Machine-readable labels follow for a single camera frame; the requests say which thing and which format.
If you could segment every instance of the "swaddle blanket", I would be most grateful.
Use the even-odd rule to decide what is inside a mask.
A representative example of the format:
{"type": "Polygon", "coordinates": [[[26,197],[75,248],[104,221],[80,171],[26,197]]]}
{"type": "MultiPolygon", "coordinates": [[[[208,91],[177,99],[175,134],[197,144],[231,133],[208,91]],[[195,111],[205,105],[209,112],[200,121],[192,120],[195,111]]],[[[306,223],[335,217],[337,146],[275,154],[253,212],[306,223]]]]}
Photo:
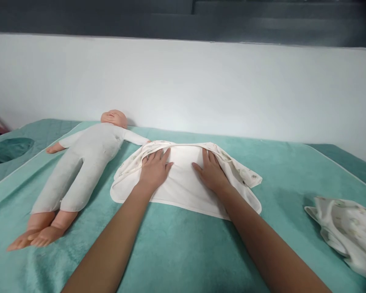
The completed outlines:
{"type": "Polygon", "coordinates": [[[261,204],[250,188],[260,184],[262,177],[229,156],[218,145],[207,142],[198,144],[175,144],[163,140],[150,142],[131,155],[117,170],[110,190],[111,198],[123,203],[141,174],[142,159],[159,149],[171,148],[169,161],[174,162],[168,178],[154,193],[150,201],[178,206],[194,212],[229,220],[228,214],[216,195],[208,189],[193,169],[195,162],[203,167],[202,148],[217,157],[229,182],[244,200],[260,214],[261,204]]]}
{"type": "Polygon", "coordinates": [[[305,211],[321,225],[324,241],[366,278],[366,208],[355,201],[324,197],[315,197],[315,203],[305,211]]]}

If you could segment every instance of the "bed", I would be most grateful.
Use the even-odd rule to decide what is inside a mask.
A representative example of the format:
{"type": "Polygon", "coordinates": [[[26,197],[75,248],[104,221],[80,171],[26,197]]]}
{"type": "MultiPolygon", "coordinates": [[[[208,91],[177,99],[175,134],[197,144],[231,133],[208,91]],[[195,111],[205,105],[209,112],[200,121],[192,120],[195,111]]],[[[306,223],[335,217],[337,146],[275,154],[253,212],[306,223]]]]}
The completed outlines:
{"type": "MultiPolygon", "coordinates": [[[[67,123],[67,127],[54,136],[46,120],[41,120],[0,137],[2,140],[33,133],[34,140],[43,142],[10,168],[0,167],[0,292],[60,292],[120,207],[112,201],[109,191],[119,165],[139,148],[127,142],[107,165],[88,205],[63,238],[46,248],[6,252],[7,246],[24,232],[30,209],[63,154],[49,155],[42,150],[60,137],[96,122],[61,123],[67,123]]],[[[365,162],[333,145],[142,127],[130,130],[150,140],[218,144],[263,177],[262,184],[253,188],[262,204],[261,216],[333,292],[366,291],[366,279],[353,272],[322,240],[320,227],[303,209],[314,205],[315,196],[354,200],[366,207],[365,162]]],[[[269,290],[231,222],[150,203],[118,291],[269,290]]]]}

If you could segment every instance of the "white wall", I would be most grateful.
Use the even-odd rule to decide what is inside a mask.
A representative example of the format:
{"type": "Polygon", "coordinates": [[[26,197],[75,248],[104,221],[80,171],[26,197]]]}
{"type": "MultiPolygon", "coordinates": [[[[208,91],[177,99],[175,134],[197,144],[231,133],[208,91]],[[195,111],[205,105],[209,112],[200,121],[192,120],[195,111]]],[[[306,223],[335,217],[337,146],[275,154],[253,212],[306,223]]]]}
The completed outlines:
{"type": "Polygon", "coordinates": [[[0,35],[0,119],[332,143],[366,160],[366,50],[0,35]]]}

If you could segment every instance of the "doll head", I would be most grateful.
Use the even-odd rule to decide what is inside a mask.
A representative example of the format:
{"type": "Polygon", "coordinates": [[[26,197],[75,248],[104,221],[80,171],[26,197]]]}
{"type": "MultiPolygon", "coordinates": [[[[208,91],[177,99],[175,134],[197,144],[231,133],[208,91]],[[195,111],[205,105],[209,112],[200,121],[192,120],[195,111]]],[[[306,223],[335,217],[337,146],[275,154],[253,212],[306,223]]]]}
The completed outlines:
{"type": "Polygon", "coordinates": [[[108,122],[122,128],[127,128],[127,118],[125,114],[118,110],[110,110],[108,112],[104,112],[102,114],[102,117],[100,118],[100,122],[108,122]]]}

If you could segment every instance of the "white blanket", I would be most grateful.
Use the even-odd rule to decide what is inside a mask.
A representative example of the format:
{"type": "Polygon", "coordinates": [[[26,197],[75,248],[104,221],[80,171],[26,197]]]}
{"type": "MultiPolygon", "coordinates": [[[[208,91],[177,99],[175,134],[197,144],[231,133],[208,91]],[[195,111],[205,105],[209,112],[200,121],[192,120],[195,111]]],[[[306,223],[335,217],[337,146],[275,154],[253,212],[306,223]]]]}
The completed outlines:
{"type": "Polygon", "coordinates": [[[260,214],[261,204],[250,188],[260,184],[262,177],[229,156],[218,145],[207,142],[199,144],[175,144],[163,140],[150,142],[131,155],[117,170],[110,190],[111,198],[123,203],[141,174],[142,159],[159,149],[170,147],[169,162],[174,162],[167,180],[154,193],[151,202],[178,206],[194,212],[229,220],[228,214],[217,196],[198,177],[191,163],[203,167],[202,148],[212,151],[229,182],[245,201],[260,214]]]}

